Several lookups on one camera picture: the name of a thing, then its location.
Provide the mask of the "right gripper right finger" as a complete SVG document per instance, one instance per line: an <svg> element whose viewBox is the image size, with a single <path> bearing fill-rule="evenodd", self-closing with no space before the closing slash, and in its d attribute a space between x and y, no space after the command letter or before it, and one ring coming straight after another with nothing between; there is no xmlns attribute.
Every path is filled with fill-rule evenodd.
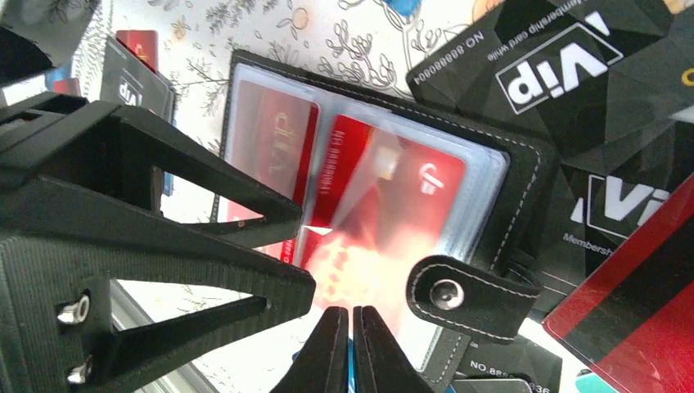
<svg viewBox="0 0 694 393"><path fill-rule="evenodd" d="M424 393L432 389L412 367L373 306L353 309L355 390L363 393Z"/></svg>

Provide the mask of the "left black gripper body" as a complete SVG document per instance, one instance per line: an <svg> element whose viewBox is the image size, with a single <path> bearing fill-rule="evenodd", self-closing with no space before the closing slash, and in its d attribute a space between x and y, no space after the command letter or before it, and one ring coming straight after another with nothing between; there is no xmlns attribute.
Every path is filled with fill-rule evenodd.
<svg viewBox="0 0 694 393"><path fill-rule="evenodd" d="M115 107L41 94L1 112L1 389L112 392Z"/></svg>

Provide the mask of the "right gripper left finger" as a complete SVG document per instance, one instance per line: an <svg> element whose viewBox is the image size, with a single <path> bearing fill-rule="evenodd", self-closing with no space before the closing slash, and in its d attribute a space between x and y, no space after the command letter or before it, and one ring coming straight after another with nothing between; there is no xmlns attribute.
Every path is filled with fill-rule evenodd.
<svg viewBox="0 0 694 393"><path fill-rule="evenodd" d="M349 376L349 313L327 308L272 393L345 393Z"/></svg>

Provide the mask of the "black card holder wallet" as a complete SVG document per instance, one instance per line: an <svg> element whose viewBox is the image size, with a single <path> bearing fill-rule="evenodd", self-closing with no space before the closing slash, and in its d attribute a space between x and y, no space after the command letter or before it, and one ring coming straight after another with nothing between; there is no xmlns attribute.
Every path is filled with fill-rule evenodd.
<svg viewBox="0 0 694 393"><path fill-rule="evenodd" d="M314 276L316 306L375 307L435 392L473 341L516 339L542 291L516 244L548 142L247 50L229 77L226 157L304 207L273 250Z"/></svg>

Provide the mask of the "red VIP card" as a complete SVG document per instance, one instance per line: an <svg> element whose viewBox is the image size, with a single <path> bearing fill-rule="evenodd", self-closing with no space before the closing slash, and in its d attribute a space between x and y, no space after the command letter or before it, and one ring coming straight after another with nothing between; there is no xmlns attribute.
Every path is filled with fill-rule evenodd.
<svg viewBox="0 0 694 393"><path fill-rule="evenodd" d="M398 339L430 337L404 288L437 247L466 170L461 158L338 115L301 257L317 283L315 304L371 305Z"/></svg>
<svg viewBox="0 0 694 393"><path fill-rule="evenodd" d="M319 105L242 80L232 109L228 162L301 205L309 178Z"/></svg>

